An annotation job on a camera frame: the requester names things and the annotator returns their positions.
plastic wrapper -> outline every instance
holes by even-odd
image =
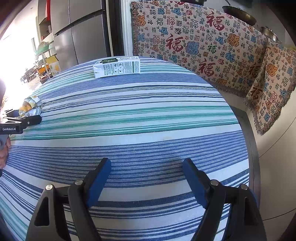
[[[31,96],[24,100],[19,110],[21,118],[33,115],[40,115],[42,111],[42,101],[38,96]]]

table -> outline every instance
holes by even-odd
[[[25,79],[27,80],[27,83],[29,83],[32,79],[31,76],[34,76],[35,73],[37,73],[36,67],[33,66],[29,70],[25,72],[25,74],[21,77],[21,81],[25,83]]]
[[[141,59],[141,73],[95,79],[90,61],[40,87],[42,122],[12,135],[0,178],[0,210],[19,240],[47,184],[71,184],[108,157],[112,171],[89,211],[105,240],[178,240],[193,236],[204,209],[181,163],[190,157],[210,179],[248,184],[240,125],[222,96],[192,72]],[[216,240],[221,240],[229,205]],[[65,215],[78,240],[69,207]]]

refrigerator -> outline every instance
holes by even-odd
[[[62,71],[90,60],[123,55],[119,8],[115,0],[51,0],[52,33]]]

refrigerator door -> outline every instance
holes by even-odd
[[[50,19],[53,35],[70,24],[68,0],[50,1]]]
[[[106,9],[105,0],[69,0],[70,21],[74,21],[100,9]]]
[[[71,29],[55,36],[54,45],[57,51],[57,59],[59,60],[59,65],[62,71],[78,64]]]
[[[71,29],[79,64],[111,56],[105,14],[85,20]]]

fringe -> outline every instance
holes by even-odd
[[[138,12],[137,12],[137,2],[131,2],[131,19],[132,19],[132,33],[133,33],[133,55],[138,56]]]
[[[242,92],[242,91],[238,91],[236,89],[233,89],[231,87],[225,86],[225,85],[221,85],[219,83],[216,82],[212,82],[210,80],[206,80],[210,85],[212,85],[214,88],[216,88],[217,90],[221,90],[230,94],[234,94],[237,95],[239,97],[246,97],[246,93]]]
[[[258,122],[257,112],[254,108],[254,105],[251,103],[251,101],[247,97],[244,98],[245,105],[248,106],[253,113],[255,128],[259,135],[263,135],[265,132],[267,132],[272,127],[274,122],[278,119],[278,117],[281,114],[281,109],[287,104],[288,100],[291,97],[292,91],[294,91],[295,89],[295,86],[296,86],[296,74],[294,75],[293,80],[291,81],[291,84],[287,90],[287,94],[285,95],[284,99],[279,104],[277,110],[272,114],[270,120],[263,128],[260,127],[260,124]]]

